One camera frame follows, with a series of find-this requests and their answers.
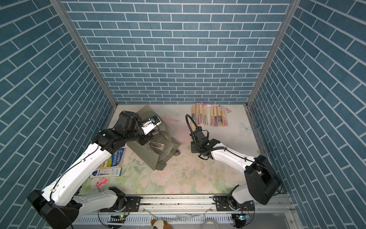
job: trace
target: box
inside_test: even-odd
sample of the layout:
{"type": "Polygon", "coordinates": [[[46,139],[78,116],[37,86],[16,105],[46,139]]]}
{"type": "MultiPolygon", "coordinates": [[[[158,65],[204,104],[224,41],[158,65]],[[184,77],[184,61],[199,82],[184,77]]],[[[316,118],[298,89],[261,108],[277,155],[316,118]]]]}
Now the box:
{"type": "Polygon", "coordinates": [[[115,169],[97,169],[95,170],[89,178],[97,177],[119,177],[121,175],[121,168],[115,169]]]}
{"type": "Polygon", "coordinates": [[[103,168],[121,168],[122,167],[122,157],[123,154],[126,152],[127,148],[119,148],[117,151],[110,156],[107,160],[100,164],[97,169],[103,168]]]}

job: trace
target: blue brick wall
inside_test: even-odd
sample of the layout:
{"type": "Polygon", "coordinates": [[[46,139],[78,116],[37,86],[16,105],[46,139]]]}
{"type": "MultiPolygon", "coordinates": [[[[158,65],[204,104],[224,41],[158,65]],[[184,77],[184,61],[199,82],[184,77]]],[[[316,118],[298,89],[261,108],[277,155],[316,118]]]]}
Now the blue brick wall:
{"type": "Polygon", "coordinates": [[[0,0],[0,228],[43,228],[26,200],[104,127],[112,106],[48,0],[0,0]]]}
{"type": "Polygon", "coordinates": [[[252,106],[306,228],[366,228],[365,12],[302,0],[252,106]]]}
{"type": "Polygon", "coordinates": [[[245,103],[289,2],[63,1],[121,104],[245,103]]]}

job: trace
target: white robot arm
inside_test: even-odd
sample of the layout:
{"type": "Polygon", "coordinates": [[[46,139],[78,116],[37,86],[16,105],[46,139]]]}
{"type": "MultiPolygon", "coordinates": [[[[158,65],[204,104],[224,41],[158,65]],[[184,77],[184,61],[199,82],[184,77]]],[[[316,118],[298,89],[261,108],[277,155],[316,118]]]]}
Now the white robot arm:
{"type": "Polygon", "coordinates": [[[228,203],[234,210],[240,209],[244,202],[256,200],[261,204],[267,204],[280,185],[281,179],[274,172],[268,159],[260,155],[258,157],[247,156],[226,147],[216,139],[209,140],[197,126],[190,115],[186,115],[186,122],[192,138],[191,151],[198,153],[199,158],[219,160],[235,168],[245,176],[247,185],[238,185],[228,194],[228,203]],[[196,129],[193,131],[188,119],[192,121],[196,129]]]}
{"type": "Polygon", "coordinates": [[[142,123],[138,114],[123,111],[112,129],[102,130],[84,153],[54,182],[42,191],[33,190],[28,200],[53,229],[65,229],[87,213],[103,208],[121,211],[126,207],[125,194],[116,187],[94,195],[74,193],[95,169],[126,142],[141,145],[153,138],[152,130],[162,122],[154,116],[142,123]]]}

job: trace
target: transparent plastic sheet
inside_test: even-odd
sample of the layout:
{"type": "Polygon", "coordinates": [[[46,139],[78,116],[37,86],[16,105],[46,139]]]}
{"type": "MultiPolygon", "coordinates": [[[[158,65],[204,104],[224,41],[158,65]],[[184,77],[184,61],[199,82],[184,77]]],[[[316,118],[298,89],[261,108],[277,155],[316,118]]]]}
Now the transparent plastic sheet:
{"type": "Polygon", "coordinates": [[[148,121],[149,118],[156,115],[162,121],[158,126],[159,133],[154,135],[152,141],[164,144],[162,150],[150,147],[149,142],[145,145],[140,145],[137,141],[127,143],[130,147],[151,169],[163,170],[167,165],[166,162],[176,155],[176,149],[180,143],[175,140],[172,135],[172,129],[164,122],[164,120],[154,112],[154,110],[146,105],[137,111],[141,117],[142,122],[148,121]]]}
{"type": "MultiPolygon", "coordinates": [[[[203,213],[203,216],[206,218],[206,213],[211,209],[211,207],[209,209],[207,209],[204,213],[203,213]]],[[[179,214],[179,215],[176,215],[176,218],[162,218],[162,217],[158,217],[156,215],[154,215],[153,213],[151,213],[149,210],[147,209],[144,209],[146,212],[148,212],[154,219],[162,219],[162,220],[165,220],[167,221],[168,223],[169,222],[175,222],[175,221],[185,221],[187,219],[193,219],[195,217],[201,217],[200,214],[195,214],[195,215],[192,215],[192,214],[188,214],[188,213],[182,213],[182,214],[179,214]]]]}

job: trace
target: aluminum frame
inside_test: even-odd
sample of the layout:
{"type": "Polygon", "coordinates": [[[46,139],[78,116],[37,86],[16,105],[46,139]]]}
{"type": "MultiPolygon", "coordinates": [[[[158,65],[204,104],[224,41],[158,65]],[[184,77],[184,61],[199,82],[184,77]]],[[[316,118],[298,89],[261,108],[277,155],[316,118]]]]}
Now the aluminum frame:
{"type": "Polygon", "coordinates": [[[258,93],[259,87],[261,86],[264,77],[266,76],[269,66],[271,65],[273,58],[275,57],[275,54],[281,44],[281,41],[283,37],[285,36],[285,33],[288,29],[288,26],[290,25],[290,22],[295,15],[295,12],[300,4],[301,0],[292,0],[291,4],[288,6],[288,9],[286,11],[285,17],[283,19],[283,22],[281,23],[281,26],[277,32],[276,38],[273,41],[273,44],[271,46],[271,49],[268,52],[268,56],[266,58],[266,61],[264,62],[262,69],[258,75],[258,78],[256,82],[254,83],[254,88],[249,95],[247,106],[250,107],[254,101],[255,96],[258,93]]]}
{"type": "Polygon", "coordinates": [[[80,53],[83,55],[85,62],[90,67],[91,71],[94,74],[94,77],[99,82],[100,86],[102,87],[104,93],[107,95],[109,101],[113,105],[114,108],[117,107],[117,101],[112,95],[111,91],[109,90],[107,84],[105,83],[103,76],[101,75],[97,65],[95,64],[93,58],[91,57],[88,49],[86,48],[81,36],[76,29],[74,23],[72,22],[69,14],[66,12],[64,5],[62,4],[61,0],[50,0],[53,8],[55,9],[57,15],[60,17],[62,23],[64,24],[65,28],[69,32],[72,40],[75,42],[76,46],[78,47],[80,53]]]}
{"type": "Polygon", "coordinates": [[[266,158],[268,158],[268,160],[270,160],[268,152],[266,150],[266,146],[264,145],[264,141],[262,139],[261,133],[260,133],[259,128],[258,128],[258,125],[255,122],[255,119],[254,119],[253,113],[251,111],[251,108],[244,105],[244,109],[247,113],[249,124],[251,126],[252,131],[253,131],[255,140],[257,141],[259,152],[261,153],[261,155],[265,156],[266,158]]]}
{"type": "MultiPolygon", "coordinates": [[[[231,221],[231,213],[238,211],[216,211],[213,194],[188,194],[188,195],[139,195],[141,197],[138,212],[129,214],[130,220],[126,223],[108,223],[110,225],[147,225],[153,217],[170,218],[170,224],[196,223],[201,224],[208,218],[218,220],[219,223],[231,221]],[[183,220],[176,220],[176,216],[183,216],[183,220]]],[[[256,213],[284,213],[290,229],[302,229],[293,204],[288,194],[279,194],[270,199],[267,205],[256,201],[256,213]]],[[[101,221],[105,224],[112,215],[120,213],[99,213],[101,221]]],[[[78,218],[74,225],[100,224],[97,213],[91,213],[78,218]]]]}

